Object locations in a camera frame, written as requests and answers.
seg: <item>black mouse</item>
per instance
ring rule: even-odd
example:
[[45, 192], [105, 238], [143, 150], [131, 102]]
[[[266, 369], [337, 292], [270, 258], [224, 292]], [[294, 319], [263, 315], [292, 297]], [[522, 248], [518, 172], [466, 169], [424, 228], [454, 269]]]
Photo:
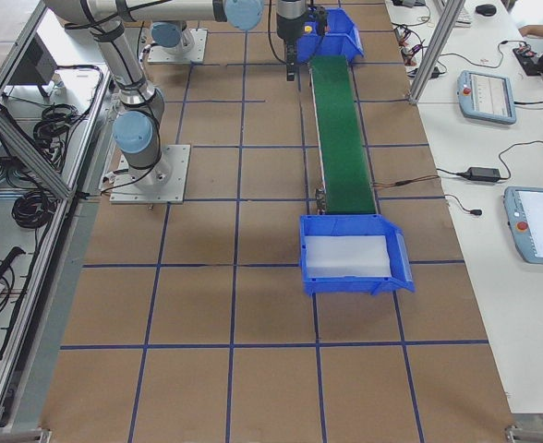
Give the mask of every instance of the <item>black mouse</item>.
[[481, 16], [491, 17], [494, 16], [497, 12], [497, 7], [491, 3], [486, 3], [485, 5], [479, 5], [475, 8], [475, 12]]

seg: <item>blue bin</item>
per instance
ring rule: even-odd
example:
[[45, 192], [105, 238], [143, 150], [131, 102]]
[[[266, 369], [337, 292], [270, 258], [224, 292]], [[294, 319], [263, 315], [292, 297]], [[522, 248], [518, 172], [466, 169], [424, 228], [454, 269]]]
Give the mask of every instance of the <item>blue bin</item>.
[[312, 27], [312, 32], [298, 39], [298, 63], [307, 62], [313, 54], [344, 55], [348, 62], [356, 55], [364, 56], [362, 42], [352, 19], [339, 7], [327, 8], [327, 13], [329, 32], [325, 34], [320, 45], [321, 37], [317, 34], [316, 23], [307, 22], [307, 25]]
[[[308, 274], [305, 237], [311, 235], [384, 235], [389, 254], [391, 277], [317, 277]], [[300, 217], [300, 268], [305, 292], [377, 293], [406, 289], [414, 292], [409, 258], [401, 228], [378, 214], [369, 215], [304, 215]]]

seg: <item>empty blue bin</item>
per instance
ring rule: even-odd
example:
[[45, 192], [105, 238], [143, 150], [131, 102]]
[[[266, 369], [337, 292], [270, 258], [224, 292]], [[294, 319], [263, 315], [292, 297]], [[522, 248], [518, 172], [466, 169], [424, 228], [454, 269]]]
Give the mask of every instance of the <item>empty blue bin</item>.
[[298, 39], [298, 63], [307, 62], [313, 54], [344, 55], [348, 62], [351, 62], [356, 55], [364, 56], [362, 42], [352, 19], [340, 7], [327, 8], [327, 13], [329, 32], [325, 34], [322, 42], [317, 34], [316, 24], [307, 22], [307, 25], [312, 27], [312, 32]]
[[[391, 275], [320, 276], [319, 269], [313, 270], [313, 258], [312, 255], [309, 256], [311, 240], [316, 240], [310, 237], [315, 236], [322, 237], [323, 241], [332, 240], [332, 237], [348, 237], [347, 240], [351, 239], [359, 244], [364, 243], [362, 240], [379, 240], [380, 242], [386, 240], [384, 253], [385, 255], [388, 253], [389, 262], [385, 266], [388, 266]], [[308, 295], [314, 293], [372, 293], [375, 295], [398, 289], [415, 291], [403, 231], [379, 214], [301, 216], [300, 268], [305, 292]]]

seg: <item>tiled table surface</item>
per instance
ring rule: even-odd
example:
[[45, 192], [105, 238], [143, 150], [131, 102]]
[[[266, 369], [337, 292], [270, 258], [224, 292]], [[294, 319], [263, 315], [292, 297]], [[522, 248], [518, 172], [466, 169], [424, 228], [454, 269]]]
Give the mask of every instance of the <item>tiled table surface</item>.
[[[434, 174], [384, 4], [342, 2], [375, 181]], [[512, 422], [438, 182], [380, 191], [416, 293], [303, 293], [298, 216], [320, 165], [308, 72], [263, 25], [204, 66], [151, 66], [182, 206], [100, 203], [42, 425], [56, 442], [502, 442]], [[279, 41], [274, 37], [278, 48]]]

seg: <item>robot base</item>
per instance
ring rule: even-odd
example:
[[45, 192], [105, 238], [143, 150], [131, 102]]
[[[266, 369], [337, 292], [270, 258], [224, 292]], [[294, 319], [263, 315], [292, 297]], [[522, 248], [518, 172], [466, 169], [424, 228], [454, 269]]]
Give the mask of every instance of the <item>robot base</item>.
[[[166, 145], [163, 147], [163, 156], [172, 167], [171, 177], [163, 185], [154, 189], [139, 188], [136, 185], [126, 185], [114, 189], [110, 201], [115, 204], [142, 204], [142, 203], [183, 203], [186, 192], [187, 167], [189, 166], [189, 145]], [[127, 168], [127, 161], [122, 156], [119, 169]], [[125, 185], [132, 181], [128, 174], [118, 175], [114, 186]]]
[[188, 65], [190, 63], [204, 63], [204, 53], [206, 52], [207, 30], [189, 30], [194, 37], [194, 47], [184, 54], [169, 54], [162, 46], [153, 46], [149, 53], [149, 65]]

